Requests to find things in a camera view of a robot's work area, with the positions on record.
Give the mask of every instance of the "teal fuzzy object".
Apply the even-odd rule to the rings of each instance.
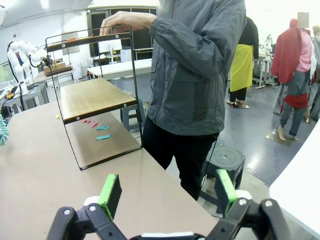
[[[7,128],[7,125],[5,123],[5,120],[0,114],[0,146],[4,146],[6,144],[6,141],[9,138],[9,131]]]

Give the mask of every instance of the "person's hand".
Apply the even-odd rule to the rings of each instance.
[[[140,12],[128,12],[128,11],[118,11],[116,14],[107,17],[103,20],[100,35],[110,34],[110,27],[118,25],[131,25],[133,30],[139,30],[144,28],[150,28],[152,22],[157,18],[155,15],[150,13],[140,13]],[[120,26],[114,28],[114,33],[122,33],[129,28],[126,26]]]

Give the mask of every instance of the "pink shirt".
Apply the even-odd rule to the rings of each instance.
[[[300,72],[307,72],[311,68],[311,54],[312,54],[312,44],[311,44],[311,38],[306,33],[305,30],[300,28],[301,30],[301,40],[302,40],[302,48],[301,48],[301,55],[300,55],[300,61],[298,66],[296,67],[296,70]]]

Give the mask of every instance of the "pink object on table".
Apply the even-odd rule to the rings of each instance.
[[[98,122],[97,122],[97,121],[94,121],[94,122],[90,125],[90,128],[94,128],[97,124],[98,124]]]

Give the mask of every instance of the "cardboard box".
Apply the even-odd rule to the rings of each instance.
[[[51,66],[51,69],[52,69],[52,72],[55,72],[57,70],[64,69],[65,67],[66,67],[66,63],[63,61],[63,62],[59,62],[59,63],[53,64]],[[44,72],[45,75],[50,73],[50,67],[45,66],[43,68],[43,72]]]

